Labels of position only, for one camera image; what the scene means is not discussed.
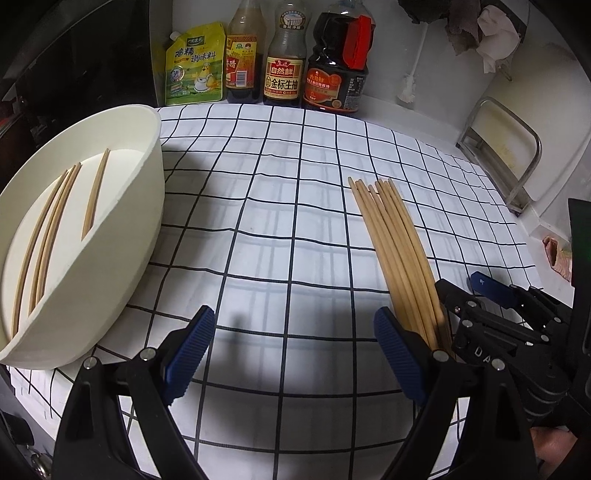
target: checkered tablecloth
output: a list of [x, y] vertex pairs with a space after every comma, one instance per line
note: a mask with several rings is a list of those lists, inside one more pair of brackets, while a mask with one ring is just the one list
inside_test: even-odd
[[[466, 290], [477, 270], [540, 286], [515, 218], [478, 167], [376, 125], [261, 105], [160, 115], [160, 237], [89, 353], [130, 358], [208, 304], [213, 347], [171, 412], [210, 479], [379, 479], [417, 409], [373, 336], [373, 314], [390, 299], [347, 177], [394, 179], [435, 277]], [[10, 369], [18, 398], [54, 436], [81, 363]], [[122, 407], [141, 468], [157, 475], [130, 400]], [[466, 408], [433, 476], [450, 465]]]

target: human hand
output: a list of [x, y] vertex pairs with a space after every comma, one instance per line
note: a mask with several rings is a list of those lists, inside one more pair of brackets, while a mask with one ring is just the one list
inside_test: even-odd
[[542, 478], [548, 478], [569, 454], [577, 437], [564, 430], [543, 427], [534, 427], [530, 433], [535, 455], [544, 461], [540, 474]]

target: chopstick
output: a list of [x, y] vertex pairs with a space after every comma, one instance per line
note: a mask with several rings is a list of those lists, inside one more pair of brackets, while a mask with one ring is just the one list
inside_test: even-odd
[[414, 224], [393, 182], [367, 188], [349, 179], [401, 325], [431, 349], [451, 352], [451, 336], [435, 290], [433, 272]]
[[419, 333], [424, 339], [427, 339], [427, 334], [418, 312], [417, 299], [410, 286], [408, 277], [405, 274], [400, 253], [394, 244], [392, 236], [388, 232], [382, 213], [379, 211], [379, 207], [375, 203], [375, 198], [370, 196], [370, 192], [368, 192], [364, 183], [361, 180], [358, 180], [356, 183], [361, 195], [365, 197], [365, 204], [369, 207], [370, 215], [373, 216], [374, 224], [376, 225], [378, 232], [381, 232], [382, 234], [382, 241], [386, 249], [386, 254], [389, 257], [392, 274], [395, 279], [394, 282], [398, 284], [395, 296], [398, 297], [400, 303], [404, 305], [404, 310], [406, 312], [407, 319], [405, 323], [410, 325], [410, 330]]
[[388, 291], [390, 292], [390, 298], [392, 300], [394, 310], [396, 311], [397, 315], [399, 315], [402, 326], [405, 329], [410, 330], [411, 326], [407, 320], [406, 305], [401, 302], [399, 297], [394, 295], [395, 291], [400, 290], [400, 285], [398, 277], [392, 273], [392, 266], [390, 264], [391, 259], [387, 253], [384, 242], [382, 241], [383, 232], [378, 232], [378, 228], [374, 222], [374, 216], [370, 213], [369, 207], [365, 204], [365, 199], [361, 196], [361, 190], [358, 189], [352, 178], [349, 178], [349, 186], [353, 191], [353, 196], [355, 197], [355, 201], [359, 206], [359, 210], [361, 211], [361, 215], [365, 221], [365, 226], [367, 227], [369, 236], [371, 237], [374, 244], [376, 255], [378, 256], [378, 261], [382, 267], [384, 279], [386, 280], [386, 285], [388, 286]]
[[107, 148], [105, 153], [103, 153], [103, 158], [101, 158], [99, 167], [96, 170], [95, 181], [92, 184], [90, 197], [88, 198], [88, 205], [86, 206], [86, 215], [84, 216], [84, 225], [82, 226], [82, 240], [84, 240], [84, 237], [90, 231], [95, 222], [96, 203], [99, 200], [100, 185], [102, 184], [103, 176], [105, 175], [105, 167], [107, 165], [109, 153], [111, 153], [111, 151]]
[[401, 224], [396, 222], [397, 218], [394, 215], [390, 215], [390, 212], [387, 211], [385, 207], [387, 202], [385, 196], [378, 197], [378, 194], [371, 185], [369, 186], [369, 192], [372, 197], [374, 197], [375, 203], [381, 211], [382, 218], [385, 221], [394, 248], [399, 250], [401, 260], [399, 272], [409, 285], [407, 295], [410, 290], [410, 295], [415, 298], [414, 313], [417, 318], [417, 330], [419, 333], [425, 333], [427, 343], [431, 349], [437, 349], [439, 342], [435, 335], [433, 325], [431, 324], [431, 319], [434, 319], [435, 315], [433, 313], [423, 273], [418, 266], [418, 261], [416, 261], [416, 265], [413, 262], [415, 253], [410, 245], [410, 239], [404, 227], [401, 229]]
[[17, 283], [17, 291], [14, 296], [14, 308], [12, 310], [12, 331], [11, 331], [11, 339], [18, 333], [18, 324], [21, 316], [21, 303], [22, 303], [22, 294], [25, 289], [25, 281], [27, 279], [27, 272], [29, 270], [29, 265], [31, 264], [31, 258], [33, 257], [33, 250], [35, 250], [35, 245], [37, 243], [37, 238], [39, 237], [39, 233], [41, 233], [41, 227], [45, 222], [47, 214], [49, 212], [49, 208], [53, 203], [53, 200], [56, 198], [57, 192], [60, 190], [61, 185], [64, 183], [64, 179], [66, 178], [68, 171], [66, 170], [64, 173], [61, 174], [61, 177], [57, 180], [56, 185], [53, 187], [53, 190], [49, 194], [45, 205], [43, 206], [43, 210], [37, 219], [37, 223], [33, 228], [33, 232], [31, 234], [31, 239], [29, 240], [29, 244], [27, 246], [27, 250], [25, 252], [25, 257], [22, 261], [21, 272], [18, 276], [18, 283]]
[[58, 201], [51, 211], [50, 223], [43, 236], [41, 249], [39, 250], [39, 257], [37, 258], [37, 265], [35, 266], [33, 283], [31, 285], [31, 296], [29, 299], [29, 314], [35, 309], [35, 306], [37, 306], [37, 303], [39, 303], [45, 293], [47, 269], [51, 258], [51, 251], [53, 250], [53, 244], [56, 240], [57, 229], [60, 225], [61, 216], [64, 213], [67, 199], [70, 196], [70, 192], [81, 168], [82, 164], [78, 162], [68, 171], [66, 182], [61, 189]]
[[386, 192], [390, 195], [391, 199], [394, 201], [394, 205], [400, 214], [402, 222], [406, 228], [407, 234], [411, 239], [411, 244], [415, 250], [415, 254], [419, 261], [419, 265], [421, 267], [421, 271], [423, 272], [423, 277], [425, 279], [425, 283], [427, 285], [427, 290], [429, 292], [429, 298], [431, 299], [431, 305], [433, 306], [433, 310], [435, 313], [435, 321], [437, 324], [437, 330], [439, 331], [439, 337], [441, 344], [440, 346], [445, 349], [448, 353], [452, 352], [452, 334], [449, 329], [449, 324], [446, 321], [445, 316], [443, 315], [443, 311], [441, 310], [441, 303], [439, 302], [439, 295], [437, 295], [437, 290], [435, 289], [435, 278], [433, 277], [433, 270], [431, 270], [431, 266], [429, 265], [429, 261], [427, 260], [427, 255], [425, 254], [425, 250], [423, 248], [423, 244], [421, 243], [421, 239], [418, 237], [418, 233], [416, 228], [414, 227], [413, 220], [410, 218], [410, 214], [404, 202], [402, 201], [402, 197], [398, 193], [396, 186], [392, 179], [389, 179], [388, 182], [383, 182], [382, 184], [386, 187]]

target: chicken essence packet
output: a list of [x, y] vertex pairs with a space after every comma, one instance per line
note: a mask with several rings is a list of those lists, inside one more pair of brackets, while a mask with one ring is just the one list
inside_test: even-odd
[[166, 51], [166, 105], [221, 100], [225, 47], [220, 22], [178, 36]]

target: white bowl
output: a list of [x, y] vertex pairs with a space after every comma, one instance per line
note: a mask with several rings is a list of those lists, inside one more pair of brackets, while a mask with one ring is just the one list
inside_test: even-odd
[[[113, 108], [73, 125], [36, 152], [0, 194], [0, 362], [48, 369], [94, 345], [134, 292], [160, 230], [164, 173], [160, 116], [147, 106]], [[82, 240], [90, 189], [105, 149], [93, 228]], [[59, 223], [44, 295], [29, 314], [41, 237], [28, 267], [18, 333], [10, 339], [25, 251], [53, 186], [82, 162]]]

